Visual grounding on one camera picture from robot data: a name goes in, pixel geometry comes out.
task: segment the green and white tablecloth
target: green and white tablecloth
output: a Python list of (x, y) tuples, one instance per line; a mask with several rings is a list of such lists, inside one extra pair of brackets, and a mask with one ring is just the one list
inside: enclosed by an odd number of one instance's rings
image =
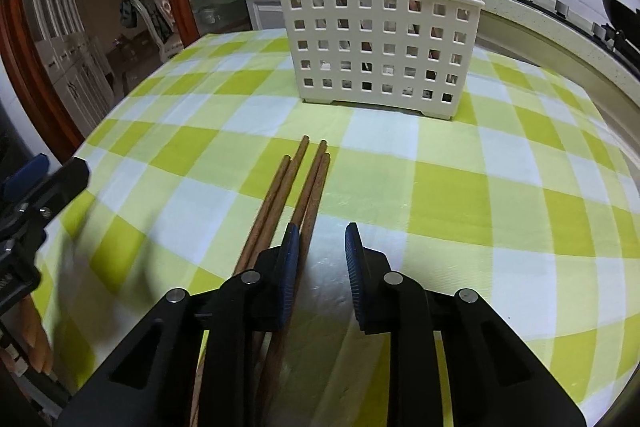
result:
[[(207, 36), (78, 155), (34, 298), (78, 384), (168, 289), (219, 286), (303, 134), (332, 154), (274, 425), (385, 424), (384, 336), (352, 317), (344, 229), (425, 287), (475, 288), (592, 425), (638, 362), (640, 198), (585, 92), (480, 49), (453, 121), (298, 97), (284, 31)], [(276, 234), (302, 186), (296, 180)]]

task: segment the chair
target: chair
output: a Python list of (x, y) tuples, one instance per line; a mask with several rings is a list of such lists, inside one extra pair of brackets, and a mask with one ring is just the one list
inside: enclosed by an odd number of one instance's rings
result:
[(144, 19), (146, 27), (149, 29), (149, 33), (151, 34), (151, 38), (154, 40), (158, 49), (160, 49), (160, 60), (164, 64), (168, 62), (172, 57), (175, 57), (178, 53), (180, 53), (184, 49), (184, 45), (180, 40), (180, 35), (174, 33), (169, 37), (167, 42), (162, 42), (160, 35), (156, 31), (156, 27), (154, 26), (151, 17), (149, 16), (149, 12), (146, 10), (145, 6), (139, 0), (130, 0), (133, 7), (137, 10), (140, 16)]

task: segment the white plastic basket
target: white plastic basket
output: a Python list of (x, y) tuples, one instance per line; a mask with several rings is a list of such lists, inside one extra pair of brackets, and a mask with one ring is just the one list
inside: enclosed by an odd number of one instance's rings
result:
[(281, 0), (300, 97), (449, 119), (481, 0)]

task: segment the clothing on chair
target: clothing on chair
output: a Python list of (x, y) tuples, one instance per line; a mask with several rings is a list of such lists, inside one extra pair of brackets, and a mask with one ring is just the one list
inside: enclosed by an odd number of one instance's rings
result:
[[(149, 17), (151, 17), (151, 21), (156, 28), (158, 36), (162, 39), (162, 42), (167, 42), (173, 32), (164, 20), (162, 14), (158, 11), (158, 8), (151, 3), (148, 3), (146, 0), (138, 1), (146, 8)], [(135, 28), (138, 26), (138, 14), (130, 0), (122, 0), (120, 3), (120, 23), (125, 28)]]

